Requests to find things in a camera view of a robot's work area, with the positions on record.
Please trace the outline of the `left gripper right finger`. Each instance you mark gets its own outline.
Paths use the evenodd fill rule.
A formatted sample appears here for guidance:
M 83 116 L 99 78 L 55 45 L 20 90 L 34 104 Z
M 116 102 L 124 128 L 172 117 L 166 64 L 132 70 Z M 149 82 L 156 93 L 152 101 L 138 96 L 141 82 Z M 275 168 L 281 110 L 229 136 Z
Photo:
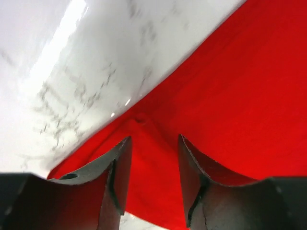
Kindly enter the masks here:
M 178 137 L 186 226 L 190 230 L 304 230 L 307 179 L 255 180 L 232 171 Z

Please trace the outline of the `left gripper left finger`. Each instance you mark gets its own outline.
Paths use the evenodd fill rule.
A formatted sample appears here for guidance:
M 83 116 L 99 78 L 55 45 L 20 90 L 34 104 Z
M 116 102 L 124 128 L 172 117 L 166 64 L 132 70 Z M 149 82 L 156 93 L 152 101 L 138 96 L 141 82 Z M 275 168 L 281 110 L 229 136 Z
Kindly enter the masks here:
M 3 230 L 117 230 L 125 213 L 131 137 L 59 179 L 0 175 Z

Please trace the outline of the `bright red t shirt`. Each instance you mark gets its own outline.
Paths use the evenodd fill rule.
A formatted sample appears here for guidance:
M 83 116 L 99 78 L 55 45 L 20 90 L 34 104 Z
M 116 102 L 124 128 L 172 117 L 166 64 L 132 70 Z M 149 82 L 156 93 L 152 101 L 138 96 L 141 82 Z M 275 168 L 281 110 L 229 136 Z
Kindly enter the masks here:
M 127 211 L 183 230 L 179 135 L 245 176 L 306 175 L 306 1 L 246 1 L 176 71 L 48 177 L 60 178 L 131 136 Z

